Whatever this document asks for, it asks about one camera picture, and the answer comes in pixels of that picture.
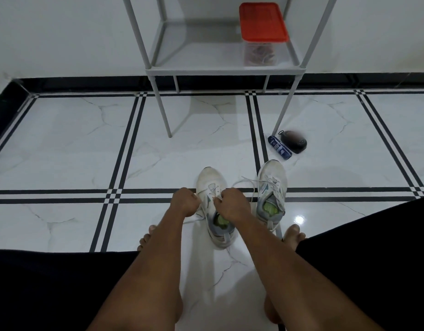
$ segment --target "white sneaker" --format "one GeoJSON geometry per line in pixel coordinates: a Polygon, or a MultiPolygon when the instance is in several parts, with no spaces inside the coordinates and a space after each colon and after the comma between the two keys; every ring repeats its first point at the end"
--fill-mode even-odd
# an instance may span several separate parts
{"type": "Polygon", "coordinates": [[[269,230],[274,230],[286,213],[286,171],[275,159],[266,162],[258,174],[257,217],[269,230]]]}
{"type": "Polygon", "coordinates": [[[197,180],[197,196],[208,222],[208,232],[214,244],[221,248],[230,246],[235,238],[235,226],[217,213],[213,198],[221,198],[227,188],[226,180],[215,168],[205,167],[197,180]]]}

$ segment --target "black pants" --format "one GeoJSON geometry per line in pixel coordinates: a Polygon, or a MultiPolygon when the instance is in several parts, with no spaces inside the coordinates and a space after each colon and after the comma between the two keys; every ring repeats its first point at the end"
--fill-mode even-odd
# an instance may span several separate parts
{"type": "MultiPolygon", "coordinates": [[[[424,322],[423,230],[424,198],[306,239],[297,253],[386,330],[414,330],[424,322]]],[[[85,330],[136,256],[0,250],[0,330],[85,330]]]]}

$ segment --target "red lid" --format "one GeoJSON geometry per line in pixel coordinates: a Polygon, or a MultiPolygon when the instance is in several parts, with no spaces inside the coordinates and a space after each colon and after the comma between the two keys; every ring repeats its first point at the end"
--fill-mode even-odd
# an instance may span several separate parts
{"type": "Polygon", "coordinates": [[[240,5],[242,39],[252,43],[283,43],[289,34],[280,7],[274,2],[244,2],[240,5]]]}

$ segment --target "hand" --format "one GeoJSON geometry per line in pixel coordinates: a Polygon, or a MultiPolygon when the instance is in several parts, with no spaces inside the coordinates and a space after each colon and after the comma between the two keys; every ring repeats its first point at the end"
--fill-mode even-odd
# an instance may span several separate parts
{"type": "Polygon", "coordinates": [[[216,211],[228,220],[235,224],[240,220],[249,218],[252,215],[250,203],[236,188],[228,188],[221,192],[222,200],[218,198],[213,199],[216,211]]]}
{"type": "Polygon", "coordinates": [[[189,189],[183,187],[172,195],[169,208],[180,212],[184,217],[192,216],[201,204],[201,200],[189,189]]]}

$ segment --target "blue spray can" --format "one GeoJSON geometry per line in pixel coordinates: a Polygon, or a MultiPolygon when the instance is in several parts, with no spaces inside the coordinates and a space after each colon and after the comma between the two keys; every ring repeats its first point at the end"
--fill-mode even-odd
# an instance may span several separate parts
{"type": "Polygon", "coordinates": [[[269,136],[267,140],[269,141],[269,144],[273,146],[275,151],[278,152],[285,160],[292,156],[292,152],[290,152],[290,150],[287,149],[286,146],[275,136],[269,136]]]}

